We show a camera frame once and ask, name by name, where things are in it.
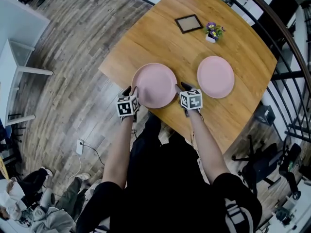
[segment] floorboard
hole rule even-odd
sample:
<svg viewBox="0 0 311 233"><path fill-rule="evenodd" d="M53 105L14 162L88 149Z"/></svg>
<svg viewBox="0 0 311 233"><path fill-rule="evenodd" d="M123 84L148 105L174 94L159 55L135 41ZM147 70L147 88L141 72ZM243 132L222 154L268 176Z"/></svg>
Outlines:
<svg viewBox="0 0 311 233"><path fill-rule="evenodd" d="M69 177L79 170L75 153L79 138L97 149L102 161L106 161L120 123L115 101L121 90L98 71L98 66L151 6L141 0L46 0L38 8L35 3L32 1L30 6L51 23L36 46L30 66L52 70L54 75L23 75L13 112L36 115L35 120L23 124L27 127L20 144L23 173L46 166L54 173L46 185L62 194ZM135 125L137 135L147 117L147 109L142 107ZM162 126L159 138L165 143L169 127ZM255 147L260 140L267 146L273 142L282 145L273 127L252 118L225 154L232 173L245 165L233 162L231 156L243 157L249 152L248 134L253 135ZM309 160L310 154L305 154L309 148L309 144L303 144L305 162ZM84 147L81 162L81 172L100 178L104 167L92 149ZM294 173L299 179L296 167ZM275 171L270 179L278 177ZM271 216L274 204L290 192L285 179L272 190L267 187L264 182L258 184L262 221Z"/></svg>

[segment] chair wheel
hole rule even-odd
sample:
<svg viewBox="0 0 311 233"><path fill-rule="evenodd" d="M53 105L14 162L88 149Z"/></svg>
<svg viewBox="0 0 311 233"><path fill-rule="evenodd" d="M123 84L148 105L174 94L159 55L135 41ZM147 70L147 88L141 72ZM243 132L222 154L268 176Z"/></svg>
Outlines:
<svg viewBox="0 0 311 233"><path fill-rule="evenodd" d="M294 192L293 193L293 199L294 200L298 200L301 196L301 191L298 191L298 192Z"/></svg>

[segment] gray pants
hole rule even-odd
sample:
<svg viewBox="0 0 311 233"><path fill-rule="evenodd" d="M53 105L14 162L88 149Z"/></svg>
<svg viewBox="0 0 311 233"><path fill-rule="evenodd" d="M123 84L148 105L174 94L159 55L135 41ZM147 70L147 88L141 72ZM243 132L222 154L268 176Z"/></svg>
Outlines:
<svg viewBox="0 0 311 233"><path fill-rule="evenodd" d="M81 184L81 179L74 178L73 182L67 188L66 192L63 193L63 196L60 198L56 205L58 210L65 210L74 221L78 219L85 202L85 193L87 189L83 189L79 193Z"/></svg>

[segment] person sitting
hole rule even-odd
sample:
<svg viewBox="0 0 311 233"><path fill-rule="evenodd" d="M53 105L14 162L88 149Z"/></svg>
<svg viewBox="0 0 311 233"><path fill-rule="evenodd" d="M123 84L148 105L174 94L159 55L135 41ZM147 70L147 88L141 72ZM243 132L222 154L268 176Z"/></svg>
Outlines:
<svg viewBox="0 0 311 233"><path fill-rule="evenodd" d="M20 213L16 207L17 212L14 215L18 217L11 218L8 214L5 216L30 227L32 233L68 233L82 211L89 178L88 173L77 175L55 207L50 207L47 211L37 205L34 209L30 207Z"/></svg>
<svg viewBox="0 0 311 233"><path fill-rule="evenodd" d="M0 217L7 220L11 217L18 218L22 211L27 209L27 205L40 200L41 189L48 176L53 177L53 173L41 167L39 170L30 173L22 181L0 180Z"/></svg>

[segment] pink plate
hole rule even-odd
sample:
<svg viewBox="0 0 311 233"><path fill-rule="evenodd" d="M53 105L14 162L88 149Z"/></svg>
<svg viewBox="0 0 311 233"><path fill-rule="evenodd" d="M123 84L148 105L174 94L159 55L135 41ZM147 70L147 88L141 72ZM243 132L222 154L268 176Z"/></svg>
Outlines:
<svg viewBox="0 0 311 233"><path fill-rule="evenodd" d="M176 95L177 79L167 66L150 63L135 73L132 87L138 87L138 101L148 108L168 105Z"/></svg>
<svg viewBox="0 0 311 233"><path fill-rule="evenodd" d="M197 77L201 89L215 99L229 95L234 86L234 73L231 65L218 56L204 59L199 65Z"/></svg>

